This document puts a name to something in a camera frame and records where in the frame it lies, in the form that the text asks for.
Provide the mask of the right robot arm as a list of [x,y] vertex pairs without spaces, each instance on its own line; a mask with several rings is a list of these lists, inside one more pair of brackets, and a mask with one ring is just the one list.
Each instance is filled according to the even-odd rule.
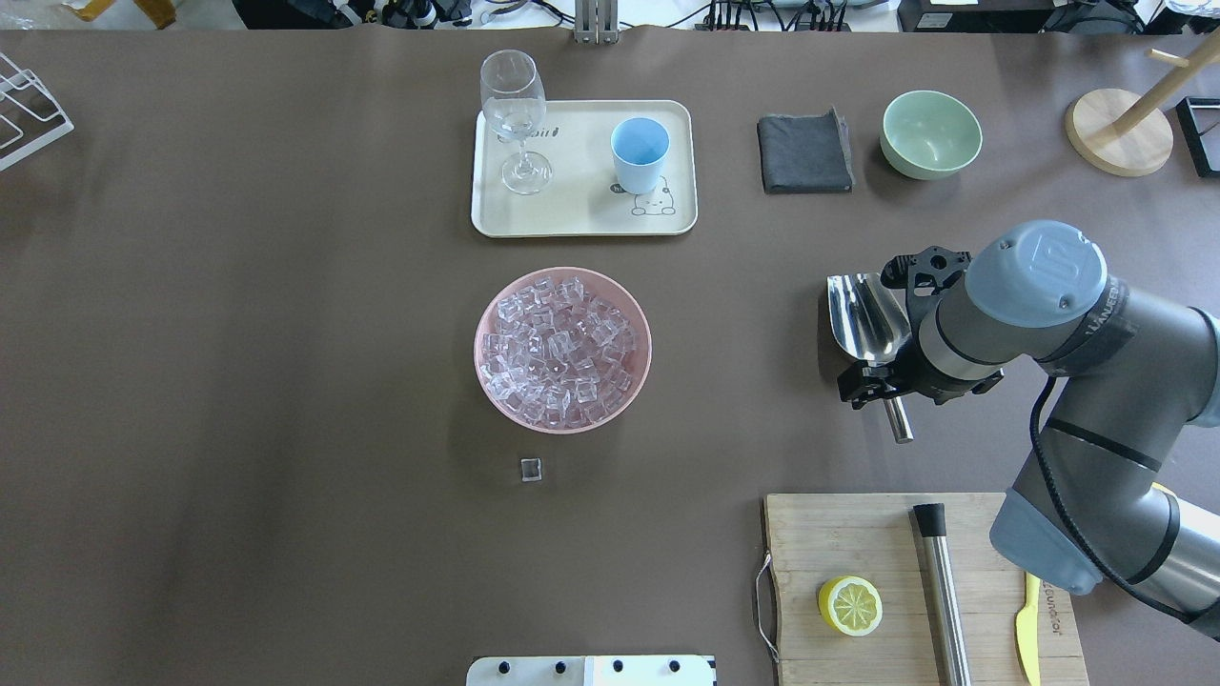
[[1031,452],[989,526],[994,551],[1071,594],[1110,580],[1218,638],[1218,515],[1155,487],[1185,427],[1218,426],[1218,320],[1135,291],[1075,227],[1033,220],[983,251],[893,258],[910,337],[838,377],[859,409],[917,393],[937,404],[994,387],[1032,359],[1048,381]]

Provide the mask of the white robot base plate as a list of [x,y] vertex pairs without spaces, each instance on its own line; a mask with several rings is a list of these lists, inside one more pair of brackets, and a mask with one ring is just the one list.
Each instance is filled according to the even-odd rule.
[[466,685],[716,685],[712,655],[486,655]]

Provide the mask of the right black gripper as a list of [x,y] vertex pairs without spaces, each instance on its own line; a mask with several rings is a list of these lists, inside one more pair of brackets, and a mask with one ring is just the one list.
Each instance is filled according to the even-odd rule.
[[1004,377],[1002,366],[954,352],[937,323],[936,309],[946,292],[963,281],[970,261],[970,251],[928,247],[902,253],[875,272],[904,308],[911,330],[892,364],[899,395],[917,393],[941,405],[967,393],[987,393]]

